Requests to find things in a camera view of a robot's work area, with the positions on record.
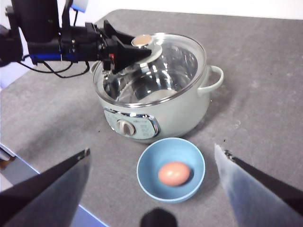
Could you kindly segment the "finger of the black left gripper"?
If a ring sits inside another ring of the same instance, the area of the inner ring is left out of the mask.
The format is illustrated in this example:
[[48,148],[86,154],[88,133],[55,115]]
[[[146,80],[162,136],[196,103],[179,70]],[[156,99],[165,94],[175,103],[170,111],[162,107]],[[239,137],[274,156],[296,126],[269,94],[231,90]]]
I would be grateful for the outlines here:
[[118,73],[121,70],[143,60],[151,55],[152,51],[147,48],[138,48],[126,44],[117,44],[113,51],[113,73]]
[[123,44],[132,44],[132,40],[135,38],[132,35],[114,29],[108,20],[104,20],[103,22],[103,31],[108,38],[113,39],[113,36],[115,36]]

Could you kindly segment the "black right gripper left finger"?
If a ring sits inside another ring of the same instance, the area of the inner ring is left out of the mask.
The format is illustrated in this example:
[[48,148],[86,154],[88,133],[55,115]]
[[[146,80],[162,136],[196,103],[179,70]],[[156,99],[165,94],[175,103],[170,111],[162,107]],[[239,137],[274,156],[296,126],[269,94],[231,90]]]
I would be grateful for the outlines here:
[[91,164],[86,148],[0,194],[2,227],[68,227],[85,189]]

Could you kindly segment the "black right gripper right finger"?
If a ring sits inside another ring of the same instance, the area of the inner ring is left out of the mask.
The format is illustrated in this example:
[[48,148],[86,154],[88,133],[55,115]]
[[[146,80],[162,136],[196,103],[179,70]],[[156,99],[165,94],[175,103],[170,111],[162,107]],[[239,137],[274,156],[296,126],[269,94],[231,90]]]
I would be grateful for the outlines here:
[[240,227],[301,227],[303,192],[214,145],[219,177]]

